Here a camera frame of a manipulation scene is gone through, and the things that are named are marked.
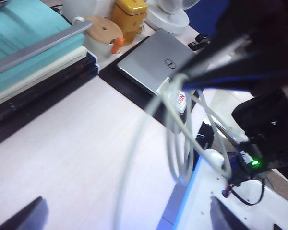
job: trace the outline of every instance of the teal book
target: teal book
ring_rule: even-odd
[[[0,8],[0,59],[71,27],[40,0],[11,0]],[[0,92],[84,42],[78,34],[0,74]]]

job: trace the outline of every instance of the orange tab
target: orange tab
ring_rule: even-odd
[[[112,54],[118,54],[120,52],[120,48],[124,45],[125,38],[118,37],[113,43],[113,47],[111,49]]]

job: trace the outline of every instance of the wooden lid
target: wooden lid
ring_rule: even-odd
[[[118,37],[124,37],[121,29],[107,18],[91,16],[87,18],[93,22],[93,26],[86,30],[87,34],[104,44],[110,44]]]

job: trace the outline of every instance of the laptop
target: laptop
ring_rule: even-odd
[[[164,30],[158,30],[117,65],[127,77],[148,92],[160,95],[170,80],[194,52]]]

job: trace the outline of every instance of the yellow jar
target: yellow jar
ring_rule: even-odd
[[[146,16],[147,4],[143,0],[116,0],[111,20],[124,34],[125,45],[133,42]]]

